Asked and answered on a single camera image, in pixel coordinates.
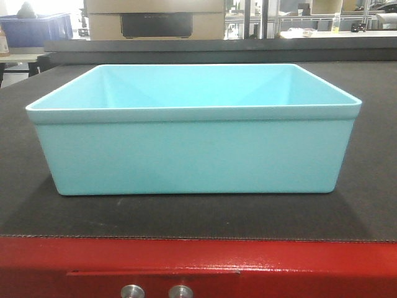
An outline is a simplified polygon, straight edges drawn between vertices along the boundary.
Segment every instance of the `black mat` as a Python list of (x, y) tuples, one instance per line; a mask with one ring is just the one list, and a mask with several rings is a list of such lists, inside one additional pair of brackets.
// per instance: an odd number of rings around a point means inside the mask
[(397, 241), (397, 63), (300, 64), (364, 102), (331, 194), (60, 196), (24, 107), (62, 66), (0, 89), (0, 235)]

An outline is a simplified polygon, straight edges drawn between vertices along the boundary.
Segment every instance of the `black panel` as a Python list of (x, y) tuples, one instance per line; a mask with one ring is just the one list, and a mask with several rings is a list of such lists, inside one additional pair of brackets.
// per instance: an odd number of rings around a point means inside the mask
[(121, 14), (124, 37), (189, 37), (193, 31), (192, 14)]

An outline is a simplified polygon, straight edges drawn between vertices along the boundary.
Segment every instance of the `plastic bin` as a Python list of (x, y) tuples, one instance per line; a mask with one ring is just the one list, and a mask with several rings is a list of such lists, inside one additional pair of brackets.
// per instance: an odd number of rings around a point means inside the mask
[(331, 192), (360, 105), (296, 65), (103, 65), (26, 109), (59, 193), (94, 195)]
[(39, 15), (37, 19), (4, 16), (0, 17), (0, 24), (12, 48), (43, 47), (46, 40), (73, 38), (70, 14)]

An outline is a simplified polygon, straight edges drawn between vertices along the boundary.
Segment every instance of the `light blue plastic bin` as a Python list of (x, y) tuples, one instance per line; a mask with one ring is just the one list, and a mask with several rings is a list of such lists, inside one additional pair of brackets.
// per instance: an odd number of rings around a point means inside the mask
[(297, 65), (102, 65), (27, 106), (60, 194), (331, 192), (361, 102)]

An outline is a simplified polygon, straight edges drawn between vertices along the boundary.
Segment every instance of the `workbench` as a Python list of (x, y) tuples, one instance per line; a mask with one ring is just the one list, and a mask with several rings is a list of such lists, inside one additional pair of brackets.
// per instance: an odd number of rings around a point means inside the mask
[(24, 107), (94, 65), (0, 90), (1, 296), (394, 297), (397, 61), (297, 64), (363, 101), (329, 194), (64, 197)]

